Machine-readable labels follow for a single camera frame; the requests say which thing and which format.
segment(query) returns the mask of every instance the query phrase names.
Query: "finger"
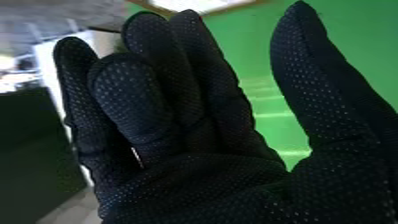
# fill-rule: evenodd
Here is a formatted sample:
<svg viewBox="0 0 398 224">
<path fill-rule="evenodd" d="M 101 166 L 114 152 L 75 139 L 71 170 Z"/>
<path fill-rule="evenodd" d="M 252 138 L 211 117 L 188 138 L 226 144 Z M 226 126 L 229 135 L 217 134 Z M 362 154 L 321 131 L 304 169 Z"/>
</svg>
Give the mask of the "finger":
<svg viewBox="0 0 398 224">
<path fill-rule="evenodd" d="M 151 66 L 138 56 L 115 54 L 99 60 L 89 76 L 92 96 L 147 168 L 183 151 Z"/>
<path fill-rule="evenodd" d="M 78 38 L 67 37 L 59 41 L 53 59 L 78 160 L 90 170 L 96 193 L 103 200 L 106 191 L 119 186 L 138 170 L 138 163 L 128 141 L 89 94 L 87 73 L 98 57 Z"/>
<path fill-rule="evenodd" d="M 327 38 L 311 6 L 300 1 L 272 38 L 272 68 L 311 146 L 339 143 L 361 151 L 396 133 L 396 113 Z"/>
<path fill-rule="evenodd" d="M 199 85 L 169 22 L 156 14 L 138 13 L 130 18 L 122 28 L 122 39 L 130 51 L 153 65 L 174 121 L 186 136 L 185 147 L 190 151 L 211 152 L 217 142 Z"/>
<path fill-rule="evenodd" d="M 281 161 L 275 151 L 266 146 L 263 136 L 254 130 L 250 103 L 197 13 L 192 10 L 183 11 L 172 17 L 170 24 L 188 56 L 226 151 Z"/>
</svg>

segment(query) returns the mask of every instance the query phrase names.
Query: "ceiling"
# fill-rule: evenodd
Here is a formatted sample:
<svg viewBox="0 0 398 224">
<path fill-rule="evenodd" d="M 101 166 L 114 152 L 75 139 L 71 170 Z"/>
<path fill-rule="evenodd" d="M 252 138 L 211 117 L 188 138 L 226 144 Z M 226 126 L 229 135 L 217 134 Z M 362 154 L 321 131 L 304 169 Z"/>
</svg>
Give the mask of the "ceiling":
<svg viewBox="0 0 398 224">
<path fill-rule="evenodd" d="M 32 44 L 73 32 L 73 21 L 78 29 L 119 30 L 124 1 L 2 0 L 0 15 L 0 54 L 19 56 L 32 53 Z"/>
</svg>

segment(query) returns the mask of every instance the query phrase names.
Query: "green wall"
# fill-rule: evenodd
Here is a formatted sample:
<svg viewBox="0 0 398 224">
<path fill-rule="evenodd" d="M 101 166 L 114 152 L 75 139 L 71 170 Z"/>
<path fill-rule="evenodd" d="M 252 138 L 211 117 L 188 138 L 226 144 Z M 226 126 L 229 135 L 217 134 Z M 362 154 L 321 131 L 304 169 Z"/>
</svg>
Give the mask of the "green wall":
<svg viewBox="0 0 398 224">
<path fill-rule="evenodd" d="M 307 139 L 272 80 L 268 45 L 293 0 L 274 0 L 204 19 L 252 102 L 256 126 L 288 166 L 309 153 Z M 307 0 L 346 59 L 398 108 L 398 1 Z M 130 13 L 142 10 L 130 5 Z"/>
</svg>

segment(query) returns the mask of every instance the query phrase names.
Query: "black glove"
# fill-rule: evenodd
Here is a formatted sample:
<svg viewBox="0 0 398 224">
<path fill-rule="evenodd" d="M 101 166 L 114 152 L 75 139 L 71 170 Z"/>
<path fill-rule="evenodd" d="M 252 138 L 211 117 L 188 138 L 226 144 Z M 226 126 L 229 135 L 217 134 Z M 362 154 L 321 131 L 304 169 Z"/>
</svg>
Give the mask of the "black glove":
<svg viewBox="0 0 398 224">
<path fill-rule="evenodd" d="M 398 118 L 297 2 L 272 39 L 277 84 L 313 147 L 288 173 L 194 11 L 138 13 L 130 53 L 55 48 L 66 124 L 103 223 L 393 223 Z"/>
</svg>

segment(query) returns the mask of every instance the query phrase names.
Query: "textured fabric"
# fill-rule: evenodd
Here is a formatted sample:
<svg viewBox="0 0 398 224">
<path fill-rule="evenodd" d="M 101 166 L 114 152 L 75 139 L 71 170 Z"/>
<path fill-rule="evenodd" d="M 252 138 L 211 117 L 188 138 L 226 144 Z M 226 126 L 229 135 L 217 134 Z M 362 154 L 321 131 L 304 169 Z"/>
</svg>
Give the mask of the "textured fabric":
<svg viewBox="0 0 398 224">
<path fill-rule="evenodd" d="M 55 48 L 66 123 L 105 224 L 396 222 L 396 112 L 327 39 L 311 6 L 282 16 L 275 81 L 313 154 L 291 171 L 254 130 L 250 104 L 194 11 L 126 21 L 130 50 Z"/>
</svg>

